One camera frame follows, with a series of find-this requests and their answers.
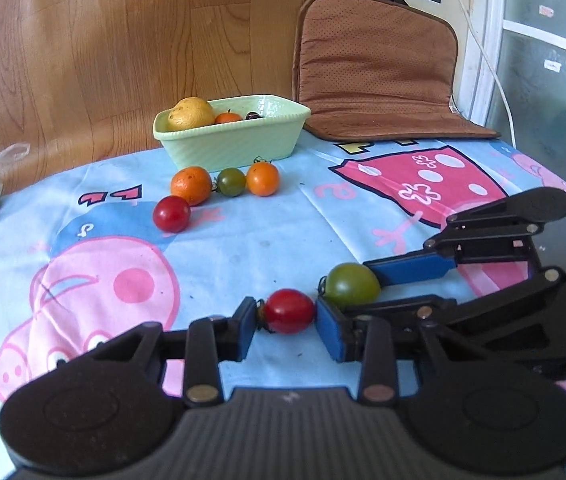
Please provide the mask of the small red cherry tomato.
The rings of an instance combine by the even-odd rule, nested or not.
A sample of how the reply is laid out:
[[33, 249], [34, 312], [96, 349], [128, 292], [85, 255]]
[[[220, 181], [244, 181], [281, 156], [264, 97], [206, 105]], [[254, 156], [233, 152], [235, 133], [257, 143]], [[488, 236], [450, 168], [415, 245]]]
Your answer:
[[297, 289], [273, 292], [258, 308], [260, 326], [270, 333], [297, 334], [315, 319], [315, 303]]

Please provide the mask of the Peppa Pig blue bedsheet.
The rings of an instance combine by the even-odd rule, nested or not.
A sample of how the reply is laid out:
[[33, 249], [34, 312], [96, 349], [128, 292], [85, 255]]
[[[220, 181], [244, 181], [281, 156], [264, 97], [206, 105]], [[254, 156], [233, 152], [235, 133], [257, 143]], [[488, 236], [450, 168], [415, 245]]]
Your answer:
[[[66, 171], [2, 201], [0, 410], [59, 362], [143, 322], [185, 330], [199, 318], [230, 318], [247, 297], [257, 322], [245, 358], [219, 364], [225, 401], [187, 410], [147, 462], [114, 477], [18, 477], [0, 437], [0, 479], [566, 479], [566, 467], [490, 476], [440, 460], [397, 410], [358, 401], [361, 362], [335, 361], [315, 319], [284, 335], [258, 318], [279, 289], [316, 303], [319, 281], [338, 264], [420, 250], [451, 214], [532, 188], [566, 192], [566, 181], [500, 141], [347, 145], [303, 136], [277, 170], [273, 195], [213, 194], [179, 233], [152, 218], [173, 175], [162, 150]], [[532, 238], [529, 262], [464, 264], [435, 280], [381, 285], [372, 304], [425, 295], [461, 304], [549, 268], [566, 274], [566, 217]], [[566, 379], [542, 376], [566, 391]]]

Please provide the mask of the white framed glass door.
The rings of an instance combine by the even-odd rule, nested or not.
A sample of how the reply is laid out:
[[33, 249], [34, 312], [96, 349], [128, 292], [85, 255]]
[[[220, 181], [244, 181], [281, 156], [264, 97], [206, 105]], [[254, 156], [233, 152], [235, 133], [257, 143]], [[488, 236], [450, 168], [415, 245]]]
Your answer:
[[458, 106], [566, 181], [566, 0], [469, 0]]

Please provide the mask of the large red cherry tomato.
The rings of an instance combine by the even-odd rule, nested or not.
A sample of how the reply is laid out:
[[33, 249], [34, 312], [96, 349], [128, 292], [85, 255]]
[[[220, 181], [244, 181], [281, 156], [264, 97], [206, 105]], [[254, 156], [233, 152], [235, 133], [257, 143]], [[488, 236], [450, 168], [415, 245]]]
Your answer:
[[152, 218], [158, 229], [168, 233], [179, 233], [190, 222], [191, 207], [183, 198], [169, 195], [156, 204]]

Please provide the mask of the brown seat cushion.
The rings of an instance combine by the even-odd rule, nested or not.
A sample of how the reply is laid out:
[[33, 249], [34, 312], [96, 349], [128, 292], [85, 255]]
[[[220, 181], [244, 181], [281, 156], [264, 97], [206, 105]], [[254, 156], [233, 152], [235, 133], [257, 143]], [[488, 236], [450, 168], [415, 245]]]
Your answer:
[[386, 0], [306, 0], [292, 95], [326, 141], [494, 139], [452, 108], [458, 39], [432, 14]]

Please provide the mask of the mandarin orange near basket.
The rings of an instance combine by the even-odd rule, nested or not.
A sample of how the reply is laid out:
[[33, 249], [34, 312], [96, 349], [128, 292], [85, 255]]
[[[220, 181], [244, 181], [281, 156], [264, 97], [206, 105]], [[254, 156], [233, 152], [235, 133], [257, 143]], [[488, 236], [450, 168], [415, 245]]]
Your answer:
[[179, 170], [170, 181], [170, 194], [183, 198], [190, 206], [198, 206], [210, 198], [213, 182], [207, 170], [191, 166]]

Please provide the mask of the orange cherry tomato back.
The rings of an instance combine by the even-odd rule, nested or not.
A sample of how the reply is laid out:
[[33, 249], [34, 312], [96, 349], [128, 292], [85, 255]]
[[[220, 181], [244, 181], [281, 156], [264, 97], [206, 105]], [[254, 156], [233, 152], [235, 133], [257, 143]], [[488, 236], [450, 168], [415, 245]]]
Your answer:
[[246, 187], [251, 194], [266, 197], [271, 196], [280, 186], [280, 174], [272, 162], [256, 160], [251, 164], [246, 174]]

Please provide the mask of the orange cherry tomato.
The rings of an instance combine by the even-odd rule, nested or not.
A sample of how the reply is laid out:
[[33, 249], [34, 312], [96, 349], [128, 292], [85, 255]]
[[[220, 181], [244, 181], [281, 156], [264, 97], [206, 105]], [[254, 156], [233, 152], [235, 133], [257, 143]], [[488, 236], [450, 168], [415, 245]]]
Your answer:
[[228, 124], [229, 122], [240, 122], [242, 119], [243, 116], [241, 114], [227, 110], [226, 112], [218, 114], [215, 117], [215, 122], [216, 124]]
[[280, 174], [272, 162], [256, 160], [251, 164], [246, 174], [246, 187], [251, 194], [266, 197], [271, 196], [280, 186]]

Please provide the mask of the dark green cherry tomato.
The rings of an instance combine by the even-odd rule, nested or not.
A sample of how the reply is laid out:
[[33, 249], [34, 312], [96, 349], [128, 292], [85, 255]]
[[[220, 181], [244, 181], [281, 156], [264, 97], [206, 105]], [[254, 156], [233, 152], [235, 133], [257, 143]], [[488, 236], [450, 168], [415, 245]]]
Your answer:
[[240, 196], [246, 185], [245, 174], [237, 168], [221, 170], [216, 179], [216, 190], [227, 197]]

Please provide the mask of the light green plastic basket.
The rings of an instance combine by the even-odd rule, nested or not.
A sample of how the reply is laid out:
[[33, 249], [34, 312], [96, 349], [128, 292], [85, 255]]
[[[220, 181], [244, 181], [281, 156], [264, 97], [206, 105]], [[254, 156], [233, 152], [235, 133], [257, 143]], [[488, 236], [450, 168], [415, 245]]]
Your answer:
[[250, 165], [255, 159], [278, 160], [294, 151], [301, 130], [311, 115], [309, 107], [269, 94], [233, 96], [213, 100], [216, 114], [249, 112], [256, 119], [227, 122], [183, 131], [168, 129], [168, 110], [154, 118], [154, 138], [163, 145], [177, 168], [201, 166], [214, 172]]

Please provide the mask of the orange cherry tomato middle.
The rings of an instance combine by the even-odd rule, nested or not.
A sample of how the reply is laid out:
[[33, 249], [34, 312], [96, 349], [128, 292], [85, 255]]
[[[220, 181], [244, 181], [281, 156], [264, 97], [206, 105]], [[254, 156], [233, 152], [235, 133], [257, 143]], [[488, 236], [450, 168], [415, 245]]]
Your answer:
[[216, 124], [228, 124], [229, 122], [240, 122], [242, 119], [243, 116], [241, 114], [227, 110], [226, 112], [218, 114], [215, 117], [215, 122]]

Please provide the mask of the yellow lemon in basket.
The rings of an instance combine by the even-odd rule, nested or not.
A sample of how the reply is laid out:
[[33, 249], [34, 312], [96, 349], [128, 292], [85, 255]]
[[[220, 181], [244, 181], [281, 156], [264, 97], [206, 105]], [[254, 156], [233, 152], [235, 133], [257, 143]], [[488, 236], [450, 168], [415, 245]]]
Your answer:
[[181, 99], [169, 110], [166, 124], [169, 131], [183, 131], [213, 125], [213, 107], [198, 96]]

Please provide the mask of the wooden laminate board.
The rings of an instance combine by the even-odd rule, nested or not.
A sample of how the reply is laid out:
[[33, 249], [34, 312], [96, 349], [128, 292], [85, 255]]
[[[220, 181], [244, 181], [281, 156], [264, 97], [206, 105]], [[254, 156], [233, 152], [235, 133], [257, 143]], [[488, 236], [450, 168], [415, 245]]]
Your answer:
[[154, 148], [185, 96], [288, 96], [303, 2], [0, 0], [0, 151], [30, 146], [6, 189]]

